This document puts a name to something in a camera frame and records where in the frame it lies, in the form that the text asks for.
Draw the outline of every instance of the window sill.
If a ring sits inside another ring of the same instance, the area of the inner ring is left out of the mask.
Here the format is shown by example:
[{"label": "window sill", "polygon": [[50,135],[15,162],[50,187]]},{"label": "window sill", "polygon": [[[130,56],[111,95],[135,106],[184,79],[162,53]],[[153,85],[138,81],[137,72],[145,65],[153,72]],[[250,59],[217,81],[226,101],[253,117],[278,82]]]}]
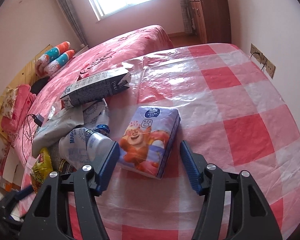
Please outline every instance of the window sill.
[{"label": "window sill", "polygon": [[102,17],[100,18],[100,20],[96,21],[96,23],[99,23],[101,20],[103,20],[103,19],[105,19],[105,18],[108,18],[109,16],[114,15],[114,14],[116,14],[117,12],[123,11],[123,10],[125,10],[125,9],[127,9],[127,8],[130,8],[130,7],[133,7],[133,6],[135,6],[135,5],[139,5],[139,4],[143,4],[143,3],[146,3],[146,2],[150,2],[150,1],[154,1],[154,0],[148,0],[148,1],[145,1],[145,2],[142,2],[142,3],[136,3],[136,4],[129,4],[129,5],[125,6],[125,7],[122,7],[122,8],[120,8],[120,9],[116,10],[116,11],[113,11],[113,12],[111,12],[111,13],[108,13],[107,15],[102,16]]}]

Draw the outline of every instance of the pink wall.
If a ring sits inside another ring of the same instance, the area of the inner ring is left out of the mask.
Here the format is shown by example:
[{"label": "pink wall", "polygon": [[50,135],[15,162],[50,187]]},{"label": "pink wall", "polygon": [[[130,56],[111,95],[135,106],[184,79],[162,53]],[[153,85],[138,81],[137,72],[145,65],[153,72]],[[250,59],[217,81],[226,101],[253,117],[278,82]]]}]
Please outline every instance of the pink wall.
[{"label": "pink wall", "polygon": [[71,0],[89,47],[148,25],[161,25],[167,33],[184,31],[180,0],[152,0],[97,21],[88,0]]},{"label": "pink wall", "polygon": [[0,95],[35,55],[63,41],[80,49],[56,0],[5,0],[0,7]]},{"label": "pink wall", "polygon": [[232,41],[253,43],[276,65],[272,80],[300,130],[300,4],[297,0],[228,0]]}]

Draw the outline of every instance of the charger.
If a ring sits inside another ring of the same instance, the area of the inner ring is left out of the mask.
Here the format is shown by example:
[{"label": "charger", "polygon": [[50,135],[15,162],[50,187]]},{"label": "charger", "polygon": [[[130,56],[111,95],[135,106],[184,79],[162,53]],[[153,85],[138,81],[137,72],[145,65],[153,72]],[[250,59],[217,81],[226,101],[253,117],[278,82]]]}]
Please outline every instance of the charger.
[{"label": "charger", "polygon": [[37,114],[34,118],[34,123],[37,124],[38,126],[42,126],[43,121],[44,121],[44,117],[41,114]]}]

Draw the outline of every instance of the wall socket panel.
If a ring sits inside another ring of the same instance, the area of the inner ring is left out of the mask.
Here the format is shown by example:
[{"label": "wall socket panel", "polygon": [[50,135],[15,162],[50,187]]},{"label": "wall socket panel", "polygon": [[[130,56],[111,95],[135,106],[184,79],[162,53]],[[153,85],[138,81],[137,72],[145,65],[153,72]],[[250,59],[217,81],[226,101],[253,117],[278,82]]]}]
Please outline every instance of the wall socket panel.
[{"label": "wall socket panel", "polygon": [[275,71],[275,65],[266,58],[265,55],[253,44],[251,44],[250,48],[250,54],[253,54],[253,57],[262,64],[262,66],[265,66],[266,71],[268,72],[269,76],[273,78],[274,71]]}]

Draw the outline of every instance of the gray curtain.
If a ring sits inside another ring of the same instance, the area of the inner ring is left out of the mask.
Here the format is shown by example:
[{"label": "gray curtain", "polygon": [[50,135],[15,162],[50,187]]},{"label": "gray curtain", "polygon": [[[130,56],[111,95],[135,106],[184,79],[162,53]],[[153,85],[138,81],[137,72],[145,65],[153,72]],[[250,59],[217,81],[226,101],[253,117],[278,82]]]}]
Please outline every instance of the gray curtain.
[{"label": "gray curtain", "polygon": [[190,14],[188,11],[187,2],[188,2],[187,0],[180,0],[181,13],[183,18],[183,25],[185,27],[185,33],[190,34],[192,33],[192,24],[191,24]]},{"label": "gray curtain", "polygon": [[86,38],[82,31],[82,26],[79,22],[77,13],[70,0],[57,0],[64,14],[66,15],[69,23],[71,24],[74,32],[77,34],[82,44],[87,45]]}]

